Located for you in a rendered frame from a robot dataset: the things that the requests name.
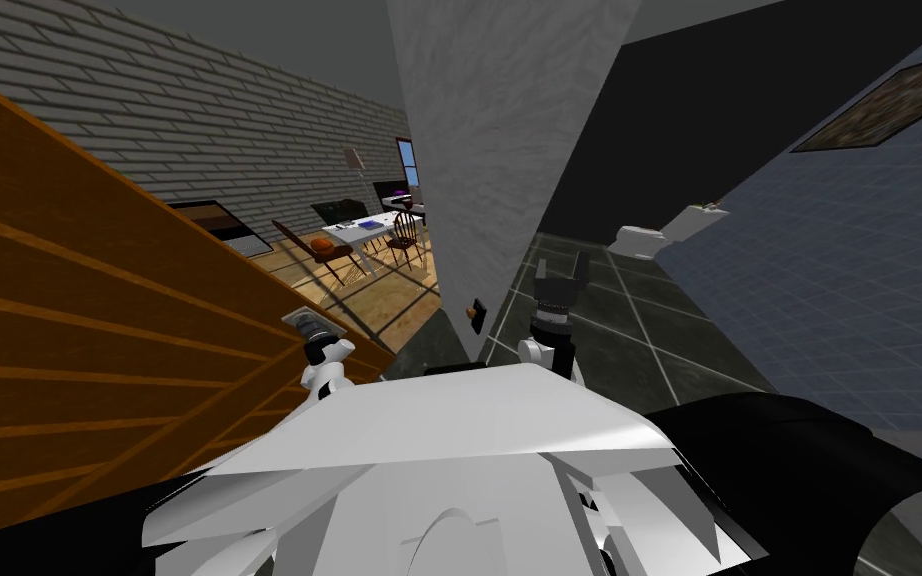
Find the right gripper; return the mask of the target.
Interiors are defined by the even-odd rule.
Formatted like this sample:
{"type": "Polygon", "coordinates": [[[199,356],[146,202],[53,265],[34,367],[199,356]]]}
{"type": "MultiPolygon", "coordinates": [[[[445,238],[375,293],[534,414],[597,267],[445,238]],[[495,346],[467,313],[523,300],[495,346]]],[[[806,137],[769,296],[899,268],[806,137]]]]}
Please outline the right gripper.
{"type": "Polygon", "coordinates": [[[535,316],[542,320],[566,320],[570,308],[588,284],[590,254],[578,251],[574,261],[574,278],[548,277],[548,264],[541,258],[533,280],[533,297],[537,302],[535,316]]]}

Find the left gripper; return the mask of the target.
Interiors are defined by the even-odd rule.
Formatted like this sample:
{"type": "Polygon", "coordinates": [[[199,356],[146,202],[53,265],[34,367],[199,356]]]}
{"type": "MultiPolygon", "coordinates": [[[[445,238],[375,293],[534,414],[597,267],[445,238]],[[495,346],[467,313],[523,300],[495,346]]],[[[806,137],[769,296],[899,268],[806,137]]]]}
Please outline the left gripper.
{"type": "Polygon", "coordinates": [[[283,316],[281,321],[295,328],[306,341],[328,336],[342,338],[346,334],[345,328],[308,306],[296,308],[293,312],[283,316]]]}

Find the brown wooden chair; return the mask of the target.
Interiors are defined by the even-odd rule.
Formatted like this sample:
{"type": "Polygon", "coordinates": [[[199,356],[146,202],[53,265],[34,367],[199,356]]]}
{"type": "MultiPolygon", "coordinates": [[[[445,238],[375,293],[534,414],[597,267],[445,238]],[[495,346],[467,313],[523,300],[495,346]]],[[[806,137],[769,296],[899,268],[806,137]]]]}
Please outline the brown wooden chair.
{"type": "Polygon", "coordinates": [[[305,243],[301,238],[291,232],[287,227],[285,227],[284,224],[278,220],[273,219],[271,222],[286,238],[290,239],[299,248],[304,250],[317,263],[324,265],[325,268],[341,285],[345,285],[345,283],[332,268],[330,265],[331,262],[347,258],[351,264],[355,265],[356,268],[358,268],[361,272],[364,272],[361,264],[355,259],[355,257],[353,257],[355,249],[353,249],[350,245],[333,245],[329,240],[326,239],[317,239],[311,241],[310,243],[305,243]]]}

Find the white toilet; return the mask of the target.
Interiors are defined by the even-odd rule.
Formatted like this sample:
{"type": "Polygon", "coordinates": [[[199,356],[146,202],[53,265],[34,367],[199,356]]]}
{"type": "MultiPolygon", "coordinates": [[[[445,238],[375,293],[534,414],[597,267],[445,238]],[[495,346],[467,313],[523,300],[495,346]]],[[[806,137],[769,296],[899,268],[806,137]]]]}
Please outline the white toilet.
{"type": "Polygon", "coordinates": [[[728,212],[717,204],[690,205],[661,230],[623,227],[608,251],[624,257],[652,260],[663,248],[684,242],[727,215],[728,212]]]}

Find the white dining table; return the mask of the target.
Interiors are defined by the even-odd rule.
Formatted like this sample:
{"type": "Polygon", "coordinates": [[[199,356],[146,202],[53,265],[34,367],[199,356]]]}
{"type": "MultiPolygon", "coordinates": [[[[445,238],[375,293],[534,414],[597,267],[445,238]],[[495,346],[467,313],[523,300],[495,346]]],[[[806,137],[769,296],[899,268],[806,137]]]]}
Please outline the white dining table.
{"type": "Polygon", "coordinates": [[[322,230],[331,238],[355,249],[358,253],[359,260],[364,265],[364,270],[369,274],[374,274],[375,271],[368,257],[363,252],[363,246],[386,234],[392,236],[398,235],[394,232],[394,220],[396,215],[401,215],[401,212],[385,212],[374,216],[349,220],[345,224],[330,225],[330,227],[324,227],[322,230]]]}

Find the black television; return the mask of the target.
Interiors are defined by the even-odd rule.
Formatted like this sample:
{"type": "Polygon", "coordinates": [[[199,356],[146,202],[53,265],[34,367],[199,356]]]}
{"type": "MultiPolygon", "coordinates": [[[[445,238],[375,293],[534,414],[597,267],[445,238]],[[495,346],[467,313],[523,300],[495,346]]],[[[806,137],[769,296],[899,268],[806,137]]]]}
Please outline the black television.
{"type": "Polygon", "coordinates": [[[365,204],[353,199],[315,203],[311,204],[311,208],[318,213],[328,227],[369,216],[365,204]]]}

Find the dark spindle-back chair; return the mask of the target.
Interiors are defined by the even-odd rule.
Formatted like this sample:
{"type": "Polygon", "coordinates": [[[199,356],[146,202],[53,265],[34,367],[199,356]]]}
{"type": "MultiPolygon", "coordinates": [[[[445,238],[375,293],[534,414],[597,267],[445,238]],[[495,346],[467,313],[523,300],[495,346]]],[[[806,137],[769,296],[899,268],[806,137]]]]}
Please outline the dark spindle-back chair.
{"type": "Polygon", "coordinates": [[[385,246],[390,249],[396,264],[399,263],[398,251],[404,255],[404,261],[409,270],[413,270],[410,250],[416,255],[420,254],[418,247],[419,225],[414,215],[407,211],[396,212],[392,224],[391,238],[385,240],[385,246]]]}

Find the grey floor lamp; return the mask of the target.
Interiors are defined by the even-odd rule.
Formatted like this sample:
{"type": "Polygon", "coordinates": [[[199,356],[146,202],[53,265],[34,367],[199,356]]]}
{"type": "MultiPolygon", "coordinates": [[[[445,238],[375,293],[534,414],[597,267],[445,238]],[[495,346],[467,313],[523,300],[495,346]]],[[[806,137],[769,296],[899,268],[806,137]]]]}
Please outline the grey floor lamp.
{"type": "Polygon", "coordinates": [[[344,147],[342,151],[345,157],[345,162],[348,165],[348,168],[356,172],[358,179],[360,181],[360,187],[362,190],[361,203],[365,206],[367,212],[371,212],[371,210],[368,207],[368,203],[367,203],[368,184],[364,176],[365,165],[362,162],[361,157],[359,156],[355,148],[344,147]]]}

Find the blue window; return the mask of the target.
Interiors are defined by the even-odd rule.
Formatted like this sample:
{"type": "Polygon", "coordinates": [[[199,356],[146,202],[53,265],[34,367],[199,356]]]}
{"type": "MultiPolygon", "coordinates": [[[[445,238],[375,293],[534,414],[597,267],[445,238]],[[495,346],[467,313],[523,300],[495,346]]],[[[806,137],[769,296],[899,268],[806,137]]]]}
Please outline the blue window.
{"type": "Polygon", "coordinates": [[[409,186],[419,186],[419,175],[411,139],[396,138],[396,147],[398,147],[401,165],[409,186]]]}

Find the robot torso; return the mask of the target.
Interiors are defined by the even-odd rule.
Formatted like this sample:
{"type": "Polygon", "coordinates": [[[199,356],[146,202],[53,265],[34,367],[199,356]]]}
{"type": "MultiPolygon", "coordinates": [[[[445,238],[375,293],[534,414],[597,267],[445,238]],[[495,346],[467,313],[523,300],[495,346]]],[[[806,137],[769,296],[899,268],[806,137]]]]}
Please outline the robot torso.
{"type": "Polygon", "coordinates": [[[711,576],[766,556],[654,423],[533,364],[334,383],[153,510],[157,576],[711,576]]]}

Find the brown wooden door leaf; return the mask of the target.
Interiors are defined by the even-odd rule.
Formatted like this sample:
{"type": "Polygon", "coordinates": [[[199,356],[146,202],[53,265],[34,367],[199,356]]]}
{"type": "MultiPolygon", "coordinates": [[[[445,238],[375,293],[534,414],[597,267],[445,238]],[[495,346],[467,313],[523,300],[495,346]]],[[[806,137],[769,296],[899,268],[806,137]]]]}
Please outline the brown wooden door leaf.
{"type": "Polygon", "coordinates": [[[0,94],[0,529],[265,433],[306,396],[305,303],[0,94]]]}

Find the brown mottled wall picture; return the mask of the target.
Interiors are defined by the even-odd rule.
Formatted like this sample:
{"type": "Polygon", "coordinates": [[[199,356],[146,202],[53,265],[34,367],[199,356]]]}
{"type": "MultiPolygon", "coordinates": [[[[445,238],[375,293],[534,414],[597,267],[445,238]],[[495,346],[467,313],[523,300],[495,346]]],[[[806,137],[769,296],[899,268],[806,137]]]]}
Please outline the brown mottled wall picture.
{"type": "Polygon", "coordinates": [[[799,143],[794,153],[873,148],[922,119],[922,63],[905,67],[799,143]]]}

